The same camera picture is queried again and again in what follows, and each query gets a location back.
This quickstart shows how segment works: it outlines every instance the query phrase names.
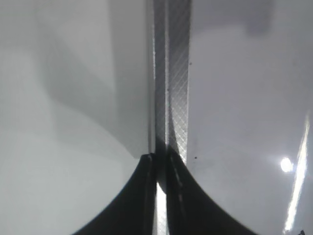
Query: white surface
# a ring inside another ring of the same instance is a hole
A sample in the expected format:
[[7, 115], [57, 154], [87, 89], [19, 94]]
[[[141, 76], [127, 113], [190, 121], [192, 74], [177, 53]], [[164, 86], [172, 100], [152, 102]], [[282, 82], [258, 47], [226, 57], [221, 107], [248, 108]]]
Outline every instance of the white surface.
[[187, 166], [261, 235], [313, 234], [312, 9], [311, 0], [193, 1]]
[[0, 2], [0, 234], [69, 235], [148, 152], [145, 0]]

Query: black rubber piece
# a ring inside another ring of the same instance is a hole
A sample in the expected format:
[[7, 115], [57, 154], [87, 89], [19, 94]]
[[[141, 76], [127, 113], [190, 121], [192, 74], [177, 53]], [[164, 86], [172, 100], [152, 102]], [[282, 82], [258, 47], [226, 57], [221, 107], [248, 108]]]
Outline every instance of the black rubber piece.
[[143, 155], [117, 197], [74, 235], [151, 235], [155, 196], [155, 156]]
[[201, 189], [175, 150], [169, 149], [166, 161], [171, 235], [255, 235]]

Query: metal strip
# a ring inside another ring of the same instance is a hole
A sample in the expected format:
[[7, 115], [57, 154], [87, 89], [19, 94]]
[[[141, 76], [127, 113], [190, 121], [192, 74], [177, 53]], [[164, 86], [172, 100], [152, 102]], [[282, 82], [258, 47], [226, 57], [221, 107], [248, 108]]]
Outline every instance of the metal strip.
[[[184, 162], [187, 152], [188, 66], [191, 0], [152, 0], [153, 72], [156, 154], [166, 156], [178, 145]], [[169, 130], [169, 118], [174, 130]], [[160, 159], [156, 189], [154, 235], [169, 233], [166, 216], [165, 169]]]

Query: crosshatched metal surface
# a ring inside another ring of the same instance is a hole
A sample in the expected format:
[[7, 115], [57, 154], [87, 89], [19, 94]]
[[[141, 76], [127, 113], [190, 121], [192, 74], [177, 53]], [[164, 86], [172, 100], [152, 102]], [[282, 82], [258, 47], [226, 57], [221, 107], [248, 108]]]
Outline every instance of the crosshatched metal surface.
[[[176, 142], [186, 162], [191, 0], [152, 1], [156, 153], [164, 156], [166, 146], [175, 146]], [[169, 130], [169, 121], [174, 130]], [[161, 187], [164, 183], [165, 178], [160, 176], [155, 235], [168, 234], [166, 195]]]

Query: glossy white panel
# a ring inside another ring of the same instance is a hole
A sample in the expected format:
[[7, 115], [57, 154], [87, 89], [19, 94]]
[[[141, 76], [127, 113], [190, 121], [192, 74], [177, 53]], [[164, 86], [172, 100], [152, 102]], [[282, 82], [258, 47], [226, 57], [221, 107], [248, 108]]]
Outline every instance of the glossy white panel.
[[261, 235], [313, 233], [313, 1], [194, 0], [187, 166]]
[[0, 234], [68, 235], [148, 152], [144, 0], [0, 2]]

